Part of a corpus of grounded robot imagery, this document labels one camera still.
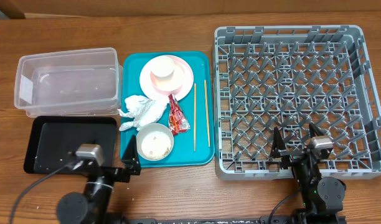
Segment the red snack wrapper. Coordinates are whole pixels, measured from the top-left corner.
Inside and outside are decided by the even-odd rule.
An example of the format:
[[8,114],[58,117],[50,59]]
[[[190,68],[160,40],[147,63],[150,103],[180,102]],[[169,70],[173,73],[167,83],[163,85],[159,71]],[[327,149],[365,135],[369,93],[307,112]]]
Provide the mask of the red snack wrapper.
[[185,133],[191,126],[173,94],[169,95],[169,106],[169,129],[171,133],[174,136]]

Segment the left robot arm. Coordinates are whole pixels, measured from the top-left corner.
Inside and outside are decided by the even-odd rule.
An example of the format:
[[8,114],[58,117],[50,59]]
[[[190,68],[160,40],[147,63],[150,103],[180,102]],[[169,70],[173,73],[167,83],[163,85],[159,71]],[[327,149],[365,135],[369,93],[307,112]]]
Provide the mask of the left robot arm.
[[76,161],[69,169],[87,178],[82,193],[64,195],[57,207],[60,223],[128,223],[122,213],[108,213],[110,197],[117,182],[128,183],[140,175],[136,136],[132,136],[123,155],[124,167],[104,167],[103,150],[97,144],[82,144],[75,151]]

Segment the white tissue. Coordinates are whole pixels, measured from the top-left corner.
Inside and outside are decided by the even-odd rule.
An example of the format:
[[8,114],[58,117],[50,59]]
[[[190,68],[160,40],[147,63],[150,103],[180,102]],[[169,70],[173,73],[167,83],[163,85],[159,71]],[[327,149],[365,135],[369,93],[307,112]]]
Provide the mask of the white tissue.
[[167,103],[161,100],[151,100],[145,96],[132,95],[125,99],[127,112],[118,109],[122,118],[133,118],[121,124],[120,131],[136,128],[139,131],[144,126],[157,123],[167,108]]

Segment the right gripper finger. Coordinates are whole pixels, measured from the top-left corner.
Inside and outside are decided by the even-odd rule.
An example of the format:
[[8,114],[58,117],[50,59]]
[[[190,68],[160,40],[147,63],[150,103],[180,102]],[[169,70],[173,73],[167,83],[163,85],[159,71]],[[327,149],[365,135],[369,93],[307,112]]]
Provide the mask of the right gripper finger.
[[317,136],[323,136],[324,133],[314,123],[309,123],[309,135],[310,138],[314,138]]
[[271,158],[279,158],[282,157],[282,153],[286,152],[285,142],[280,134],[280,130],[275,127],[273,131],[273,142],[271,145]]

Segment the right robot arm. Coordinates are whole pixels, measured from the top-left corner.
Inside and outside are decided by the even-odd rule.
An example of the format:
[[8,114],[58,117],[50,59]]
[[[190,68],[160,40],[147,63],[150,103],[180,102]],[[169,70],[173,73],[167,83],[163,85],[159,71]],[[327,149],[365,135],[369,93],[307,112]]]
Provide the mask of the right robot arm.
[[346,184],[334,177],[323,177],[318,164],[327,159],[333,150],[333,142],[318,127],[309,124],[309,144],[300,151],[288,151],[280,130],[273,131],[270,157],[280,158],[281,168],[290,168],[299,190],[281,202],[271,211],[267,222],[274,222],[274,214],[285,202],[300,194],[303,208],[293,210],[285,223],[345,223],[346,218],[338,213],[343,210]]

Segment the grey bowl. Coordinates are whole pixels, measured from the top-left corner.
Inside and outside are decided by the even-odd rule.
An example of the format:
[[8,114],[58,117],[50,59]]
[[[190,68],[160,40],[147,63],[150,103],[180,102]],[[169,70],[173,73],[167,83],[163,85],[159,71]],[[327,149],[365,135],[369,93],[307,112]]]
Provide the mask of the grey bowl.
[[136,135],[138,154],[147,161],[160,161],[166,158],[174,146],[171,130],[159,123],[148,124]]

